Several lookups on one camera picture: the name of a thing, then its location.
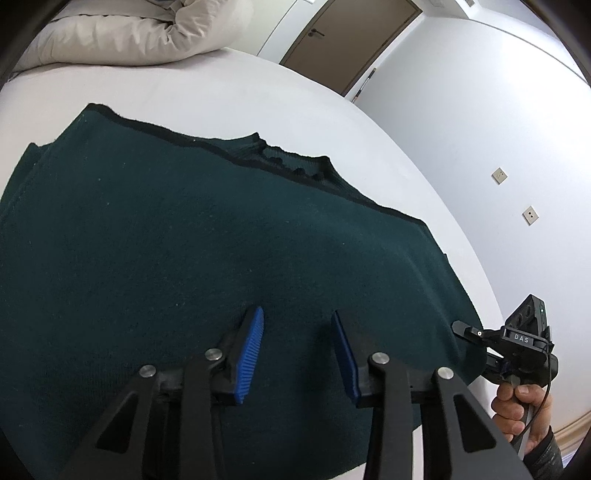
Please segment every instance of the black cable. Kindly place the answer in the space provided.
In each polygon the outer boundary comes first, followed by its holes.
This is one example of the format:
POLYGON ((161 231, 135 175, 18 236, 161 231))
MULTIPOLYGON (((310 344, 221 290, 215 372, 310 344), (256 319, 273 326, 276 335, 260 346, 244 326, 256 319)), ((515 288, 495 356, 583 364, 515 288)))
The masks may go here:
POLYGON ((515 439, 513 440, 513 442, 517 443, 521 440, 521 438, 523 437, 523 435, 525 435, 525 432, 527 432, 530 427, 532 426, 533 422, 536 420, 536 418, 538 417, 539 413, 542 411, 542 408, 544 408, 544 404, 546 403, 546 400, 548 399, 548 395, 550 394, 550 385, 552 383, 552 368, 550 366, 550 349, 548 349, 547 351, 547 359, 548 359, 548 388, 546 388, 546 394, 544 395, 544 398, 542 400, 542 403, 540 404, 538 410, 534 413, 534 416, 531 418, 531 420, 527 423, 527 425, 525 426, 525 428, 523 429, 523 432, 521 432, 517 437, 515 437, 515 439))

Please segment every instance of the electrical socket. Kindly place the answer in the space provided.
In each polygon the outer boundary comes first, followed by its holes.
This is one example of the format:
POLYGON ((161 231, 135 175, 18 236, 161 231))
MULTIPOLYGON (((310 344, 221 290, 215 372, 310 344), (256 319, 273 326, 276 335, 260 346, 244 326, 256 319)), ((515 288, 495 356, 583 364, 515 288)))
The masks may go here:
POLYGON ((506 178, 507 178, 507 174, 501 170, 501 168, 497 168, 493 173, 492 173, 492 178, 494 178, 496 180, 496 182, 500 185, 501 183, 503 183, 506 178))
POLYGON ((538 214, 535 212, 533 207, 529 207, 525 212, 522 213, 525 221, 530 225, 534 223, 539 217, 538 214))

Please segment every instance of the brown door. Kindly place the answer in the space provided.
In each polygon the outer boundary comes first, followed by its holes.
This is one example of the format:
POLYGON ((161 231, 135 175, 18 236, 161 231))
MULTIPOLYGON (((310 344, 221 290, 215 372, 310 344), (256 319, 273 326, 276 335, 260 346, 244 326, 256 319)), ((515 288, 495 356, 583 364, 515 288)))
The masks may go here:
POLYGON ((344 95, 420 12, 409 0, 329 0, 281 64, 344 95))

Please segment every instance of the sweater sleeve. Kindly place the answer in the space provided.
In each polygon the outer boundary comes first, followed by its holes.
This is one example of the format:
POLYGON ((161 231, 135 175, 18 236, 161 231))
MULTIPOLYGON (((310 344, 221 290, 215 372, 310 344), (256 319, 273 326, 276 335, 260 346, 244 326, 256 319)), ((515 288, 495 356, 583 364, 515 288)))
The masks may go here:
POLYGON ((557 480, 563 471, 560 449, 552 428, 548 435, 523 459, 534 480, 557 480))

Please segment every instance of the door frame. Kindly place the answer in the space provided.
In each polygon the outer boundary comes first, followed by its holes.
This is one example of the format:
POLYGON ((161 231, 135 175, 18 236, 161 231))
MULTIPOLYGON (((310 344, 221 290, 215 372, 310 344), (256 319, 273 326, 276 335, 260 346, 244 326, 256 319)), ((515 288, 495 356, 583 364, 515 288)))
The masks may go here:
MULTIPOLYGON (((328 8, 336 1, 338 1, 338 0, 328 0, 320 8, 320 10, 318 10, 316 15, 314 15, 314 17, 312 17, 312 20, 310 20, 308 22, 306 27, 300 32, 300 35, 298 35, 296 40, 291 44, 291 47, 289 48, 289 50, 287 50, 286 54, 283 55, 283 58, 279 62, 279 65, 285 65, 285 62, 287 62, 287 60, 289 59, 291 54, 294 52, 294 50, 298 47, 298 45, 301 43, 301 41, 308 34, 308 31, 312 28, 312 26, 316 23, 316 21, 324 14, 324 12, 326 12, 328 10, 328 8)), ((411 5, 415 10, 414 13, 406 20, 406 22, 404 22, 396 31, 394 31, 390 37, 388 37, 386 42, 384 42, 383 45, 379 49, 377 49, 374 52, 374 54, 371 56, 371 58, 361 67, 361 69, 359 69, 357 74, 355 74, 355 77, 348 83, 348 85, 345 87, 345 89, 339 93, 339 95, 345 96, 348 93, 348 91, 351 90, 351 88, 353 88, 355 83, 363 76, 363 74, 366 72, 366 70, 369 68, 369 66, 375 61, 375 59, 377 59, 382 54, 382 52, 384 50, 386 50, 386 48, 388 48, 388 46, 394 41, 394 39, 397 36, 399 36, 402 33, 402 31, 405 28, 407 28, 412 23, 413 20, 415 20, 415 18, 417 18, 420 14, 423 13, 423 11, 418 6, 416 6, 416 4, 413 1, 411 1, 411 0, 401 0, 401 1, 405 1, 406 3, 411 5)))

